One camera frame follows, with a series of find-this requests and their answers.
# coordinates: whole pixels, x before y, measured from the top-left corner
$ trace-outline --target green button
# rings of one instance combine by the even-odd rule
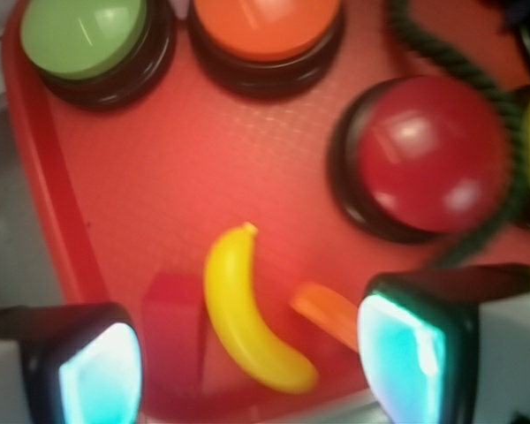
[[[43,70],[83,80],[126,57],[145,21],[145,0],[32,0],[21,23],[21,42]]]

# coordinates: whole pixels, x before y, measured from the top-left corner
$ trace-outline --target orange block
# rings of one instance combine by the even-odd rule
[[[298,288],[291,307],[339,342],[358,352],[358,308],[328,287],[307,283]]]

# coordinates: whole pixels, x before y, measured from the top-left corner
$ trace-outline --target cyan light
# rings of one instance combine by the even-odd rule
[[[112,324],[59,368],[59,382],[65,423],[134,423],[141,356],[133,329]]]
[[[443,332],[373,294],[360,305],[359,340],[369,386],[393,421],[438,422],[446,359]]]

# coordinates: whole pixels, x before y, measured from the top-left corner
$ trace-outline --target red block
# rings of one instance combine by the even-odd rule
[[[141,312],[147,378],[162,390],[195,393],[202,380],[207,320],[201,279],[157,276]]]

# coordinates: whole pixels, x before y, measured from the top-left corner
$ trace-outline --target black button base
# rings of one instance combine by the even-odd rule
[[[235,93],[261,98],[292,95],[311,87],[329,69],[345,29],[342,9],[309,51],[285,61],[263,63],[240,59],[217,47],[193,4],[187,24],[194,52],[211,78]]]
[[[88,110],[112,110],[142,97],[163,78],[177,43],[175,15],[168,0],[147,0],[146,25],[128,56],[109,71],[71,80],[41,71],[55,95]]]

